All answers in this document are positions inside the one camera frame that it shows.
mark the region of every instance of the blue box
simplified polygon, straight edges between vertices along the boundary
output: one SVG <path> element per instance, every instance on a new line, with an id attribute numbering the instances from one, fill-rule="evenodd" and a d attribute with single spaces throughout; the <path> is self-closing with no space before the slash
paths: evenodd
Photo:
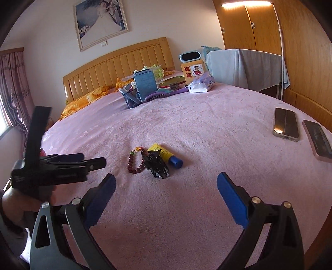
<path id="1" fill-rule="evenodd" d="M 134 79 L 141 101 L 145 101 L 147 96 L 158 91 L 156 79 L 154 78 L 152 70 L 145 69 L 136 72 L 134 74 Z"/>

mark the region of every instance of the human hand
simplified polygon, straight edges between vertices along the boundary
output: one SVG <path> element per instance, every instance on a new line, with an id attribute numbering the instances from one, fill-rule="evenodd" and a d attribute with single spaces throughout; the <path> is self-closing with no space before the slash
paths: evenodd
<path id="1" fill-rule="evenodd" d="M 55 203 L 54 196 L 51 197 L 50 203 Z M 12 187 L 10 187 L 2 197 L 2 209 L 4 214 L 18 226 L 23 226 L 24 224 L 23 216 L 25 211 L 39 212 L 41 204 L 41 201 L 29 197 Z"/>

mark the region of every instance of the gray sleeve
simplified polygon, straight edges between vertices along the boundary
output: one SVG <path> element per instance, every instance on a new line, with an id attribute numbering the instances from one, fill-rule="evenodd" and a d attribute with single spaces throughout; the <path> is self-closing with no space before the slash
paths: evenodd
<path id="1" fill-rule="evenodd" d="M 0 200 L 5 192 L 0 189 Z M 9 230 L 3 222 L 0 215 L 0 232 L 3 235 L 7 245 L 12 250 L 15 256 L 20 256 L 27 244 L 28 232 L 23 230 L 22 233 L 16 234 Z"/>

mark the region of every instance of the curtain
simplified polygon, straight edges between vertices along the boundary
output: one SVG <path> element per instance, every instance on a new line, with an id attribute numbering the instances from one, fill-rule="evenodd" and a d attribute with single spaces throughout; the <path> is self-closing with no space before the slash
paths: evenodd
<path id="1" fill-rule="evenodd" d="M 23 134 L 25 148 L 35 106 L 25 73 L 23 52 L 0 56 L 0 97 L 7 119 Z"/>

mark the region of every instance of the wooden wardrobe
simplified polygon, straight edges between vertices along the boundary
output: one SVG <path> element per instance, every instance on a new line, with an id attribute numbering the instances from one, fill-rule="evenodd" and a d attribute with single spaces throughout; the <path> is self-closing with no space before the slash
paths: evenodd
<path id="1" fill-rule="evenodd" d="M 226 49 L 250 49 L 281 55 L 274 7 L 240 6 L 225 9 L 213 0 Z M 332 43 L 299 0 L 271 0 L 284 38 L 290 87 L 283 101 L 302 110 L 332 132 Z"/>

